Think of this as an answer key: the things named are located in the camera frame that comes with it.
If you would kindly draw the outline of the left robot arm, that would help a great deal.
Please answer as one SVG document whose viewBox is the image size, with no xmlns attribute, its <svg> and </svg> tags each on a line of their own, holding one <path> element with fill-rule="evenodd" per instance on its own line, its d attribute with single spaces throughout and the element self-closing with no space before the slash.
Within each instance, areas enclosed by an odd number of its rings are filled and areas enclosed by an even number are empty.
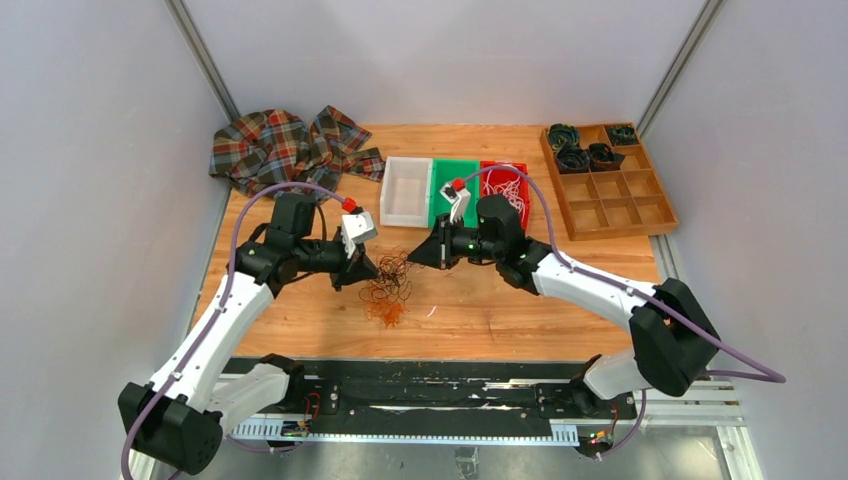
<svg viewBox="0 0 848 480">
<path fill-rule="evenodd" d="M 261 357 L 239 378 L 217 384 L 235 348 L 282 288 L 313 274 L 328 275 L 335 290 L 376 278 L 365 244 L 377 234 L 369 212 L 350 198 L 333 235 L 311 237 L 324 215 L 308 195 L 285 193 L 270 221 L 245 242 L 234 241 L 218 290 L 175 353 L 143 385 L 128 383 L 118 398 L 126 429 L 121 473 L 132 476 L 136 451 L 177 472 L 202 472 L 232 430 L 272 405 L 314 419 L 320 396 L 309 391 L 304 365 L 278 354 Z"/>
</svg>

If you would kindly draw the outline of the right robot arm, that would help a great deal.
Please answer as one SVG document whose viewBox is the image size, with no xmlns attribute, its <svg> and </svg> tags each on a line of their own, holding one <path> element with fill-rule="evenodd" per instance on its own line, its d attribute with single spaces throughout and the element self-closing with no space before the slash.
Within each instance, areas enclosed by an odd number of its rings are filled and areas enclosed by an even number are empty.
<svg viewBox="0 0 848 480">
<path fill-rule="evenodd" d="M 475 228 L 440 215 L 409 261 L 441 270 L 462 258 L 491 262 L 512 287 L 575 304 L 629 333 L 630 348 L 592 357 L 572 379 L 571 400 L 580 414 L 598 416 L 612 398 L 636 390 L 680 397 L 716 355 L 717 347 L 699 334 L 715 330 L 685 283 L 653 285 L 575 261 L 527 236 L 518 212 L 501 195 L 482 198 L 476 212 Z"/>
</svg>

